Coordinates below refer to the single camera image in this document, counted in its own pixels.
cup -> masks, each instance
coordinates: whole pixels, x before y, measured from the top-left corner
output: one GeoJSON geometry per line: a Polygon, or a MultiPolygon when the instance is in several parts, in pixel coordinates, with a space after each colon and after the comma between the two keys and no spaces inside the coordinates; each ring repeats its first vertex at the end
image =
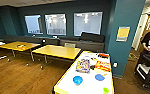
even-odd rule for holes
{"type": "Polygon", "coordinates": [[[104,87],[104,88],[103,88],[103,94],[109,94],[109,89],[106,88],[106,87],[104,87]]]}

chair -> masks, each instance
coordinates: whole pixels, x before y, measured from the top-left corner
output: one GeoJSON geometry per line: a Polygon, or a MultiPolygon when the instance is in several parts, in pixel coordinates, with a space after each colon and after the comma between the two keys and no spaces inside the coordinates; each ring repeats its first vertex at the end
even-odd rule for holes
{"type": "Polygon", "coordinates": [[[65,43],[64,46],[65,46],[65,47],[70,47],[70,48],[75,48],[75,47],[76,47],[76,44],[65,43]]]}

toy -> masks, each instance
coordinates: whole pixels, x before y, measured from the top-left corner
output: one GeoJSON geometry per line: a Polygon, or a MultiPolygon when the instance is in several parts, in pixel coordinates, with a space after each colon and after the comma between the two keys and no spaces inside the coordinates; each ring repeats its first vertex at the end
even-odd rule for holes
{"type": "Polygon", "coordinates": [[[108,58],[109,55],[99,53],[99,54],[98,54],[98,57],[101,57],[101,58],[108,58]]]}
{"type": "Polygon", "coordinates": [[[17,45],[17,48],[18,48],[18,49],[22,49],[22,50],[24,50],[24,49],[25,49],[25,47],[26,47],[25,45],[17,45]]]}
{"type": "Polygon", "coordinates": [[[107,62],[97,61],[95,68],[101,69],[104,71],[111,71],[111,66],[107,62]]]}
{"type": "Polygon", "coordinates": [[[76,66],[77,72],[89,73],[90,72],[90,61],[88,59],[81,59],[77,61],[76,66]]]}

white wall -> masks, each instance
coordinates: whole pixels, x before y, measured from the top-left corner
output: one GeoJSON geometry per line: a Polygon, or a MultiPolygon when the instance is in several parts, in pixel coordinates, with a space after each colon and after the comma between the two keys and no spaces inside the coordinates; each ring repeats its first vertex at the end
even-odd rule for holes
{"type": "Polygon", "coordinates": [[[135,34],[135,37],[134,37],[134,40],[133,40],[133,43],[132,43],[132,47],[135,48],[135,50],[138,50],[138,45],[139,45],[139,42],[140,42],[140,38],[143,34],[144,27],[145,27],[146,21],[148,19],[147,14],[150,14],[150,7],[144,8],[143,11],[142,11],[142,15],[140,17],[139,24],[138,24],[137,30],[136,30],[136,34],[135,34]]]}
{"type": "Polygon", "coordinates": [[[132,43],[132,47],[135,48],[136,51],[138,50],[140,38],[144,31],[144,27],[145,27],[146,21],[147,21],[145,19],[147,19],[147,18],[148,18],[147,14],[141,15],[141,17],[140,17],[139,24],[138,24],[137,30],[136,30],[136,34],[135,34],[135,37],[134,37],[134,40],[132,43]]]}

bowl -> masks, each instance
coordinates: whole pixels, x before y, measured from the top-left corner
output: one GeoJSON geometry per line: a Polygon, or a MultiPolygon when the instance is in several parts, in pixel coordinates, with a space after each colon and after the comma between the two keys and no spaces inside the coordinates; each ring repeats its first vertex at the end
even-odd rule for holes
{"type": "Polygon", "coordinates": [[[73,82],[76,84],[76,85],[80,85],[82,82],[83,82],[83,78],[80,77],[80,76],[75,76],[73,78],[73,82]]]}

